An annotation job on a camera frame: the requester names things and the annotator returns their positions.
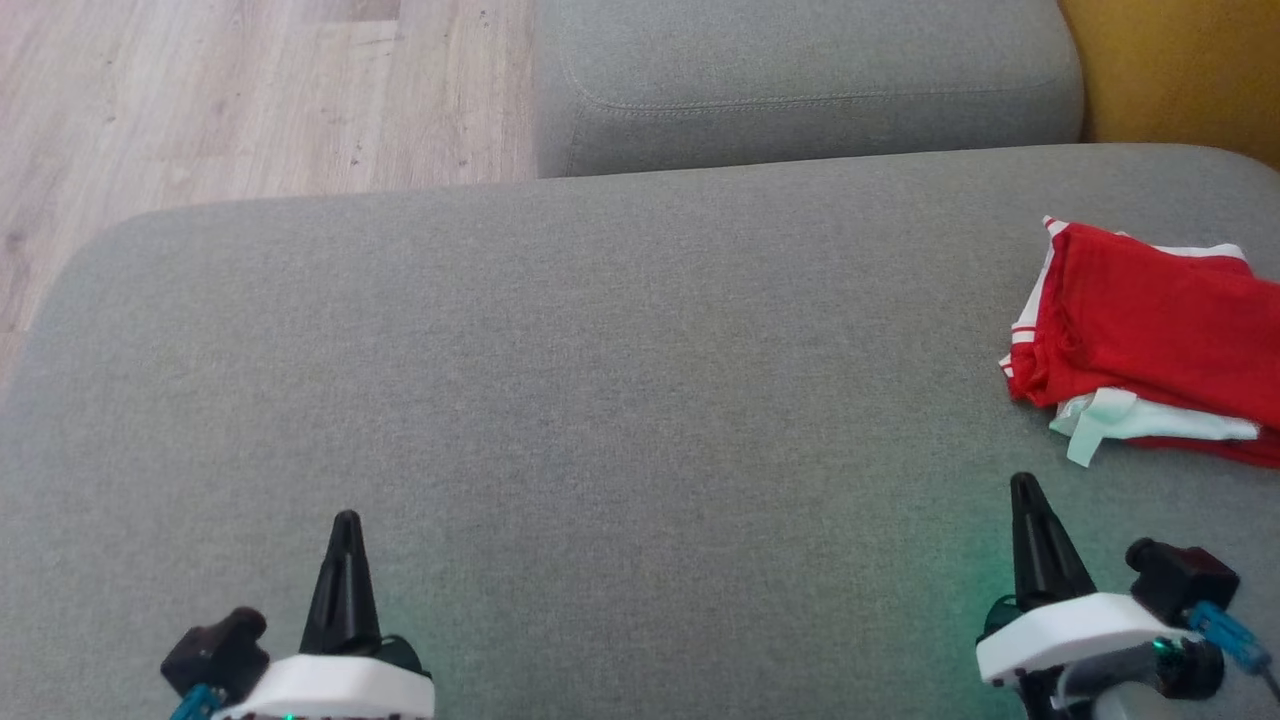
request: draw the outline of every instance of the folded red cloth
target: folded red cloth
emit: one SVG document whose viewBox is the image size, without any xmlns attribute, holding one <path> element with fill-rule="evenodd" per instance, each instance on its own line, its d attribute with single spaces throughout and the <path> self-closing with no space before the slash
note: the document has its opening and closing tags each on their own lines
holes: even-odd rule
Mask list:
<svg viewBox="0 0 1280 720">
<path fill-rule="evenodd" d="M 1010 391 L 1039 406 L 1100 387 L 1247 418 L 1260 439 L 1143 438 L 1280 466 L 1280 284 L 1243 259 L 1178 256 L 1079 223 L 1053 237 L 1030 342 Z"/>
</svg>

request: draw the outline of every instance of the blue cable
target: blue cable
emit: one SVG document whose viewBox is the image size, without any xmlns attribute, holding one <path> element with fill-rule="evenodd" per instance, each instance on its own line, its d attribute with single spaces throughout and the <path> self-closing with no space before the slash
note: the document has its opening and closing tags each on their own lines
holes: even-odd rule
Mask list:
<svg viewBox="0 0 1280 720">
<path fill-rule="evenodd" d="M 1271 653 L 1248 628 L 1207 600 L 1192 609 L 1188 625 L 1230 655 L 1247 675 L 1261 675 L 1271 694 L 1280 701 L 1280 684 L 1271 674 Z"/>
<path fill-rule="evenodd" d="M 187 697 L 182 698 L 169 720 L 210 720 L 214 712 L 221 708 L 221 696 L 214 688 L 200 684 L 191 688 Z"/>
</svg>

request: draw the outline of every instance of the red and white striped fabric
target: red and white striped fabric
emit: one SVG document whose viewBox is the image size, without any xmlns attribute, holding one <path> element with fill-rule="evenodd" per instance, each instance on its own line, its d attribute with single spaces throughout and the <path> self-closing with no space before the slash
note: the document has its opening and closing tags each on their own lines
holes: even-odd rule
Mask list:
<svg viewBox="0 0 1280 720">
<path fill-rule="evenodd" d="M 1280 466 L 1280 286 L 1235 245 L 1153 247 L 1044 218 L 1050 249 L 1000 361 L 1088 465 L 1102 438 Z"/>
</svg>

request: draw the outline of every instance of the gray ottoman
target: gray ottoman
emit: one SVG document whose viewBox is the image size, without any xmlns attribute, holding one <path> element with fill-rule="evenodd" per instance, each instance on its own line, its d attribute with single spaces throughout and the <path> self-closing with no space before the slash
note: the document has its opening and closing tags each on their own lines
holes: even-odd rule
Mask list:
<svg viewBox="0 0 1280 720">
<path fill-rule="evenodd" d="M 996 366 L 1044 213 L 1274 278 L 1277 206 L 1226 152 L 1059 146 L 137 218 L 0 418 L 0 716 L 166 717 L 165 651 L 241 603 L 296 651 L 355 507 L 444 719 L 1021 717 L 974 638 L 1023 469 L 1101 588 L 1203 544 L 1280 647 L 1274 471 L 1084 470 Z"/>
<path fill-rule="evenodd" d="M 539 0 L 541 177 L 1075 141 L 1053 0 Z"/>
</svg>

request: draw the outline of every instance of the wooden floor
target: wooden floor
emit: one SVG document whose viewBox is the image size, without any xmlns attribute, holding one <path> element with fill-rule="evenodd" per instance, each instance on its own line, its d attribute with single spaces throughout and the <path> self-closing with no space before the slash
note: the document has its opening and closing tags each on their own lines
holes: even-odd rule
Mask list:
<svg viewBox="0 0 1280 720">
<path fill-rule="evenodd" d="M 0 386 L 147 210 L 532 177 L 530 0 L 0 0 Z"/>
</svg>

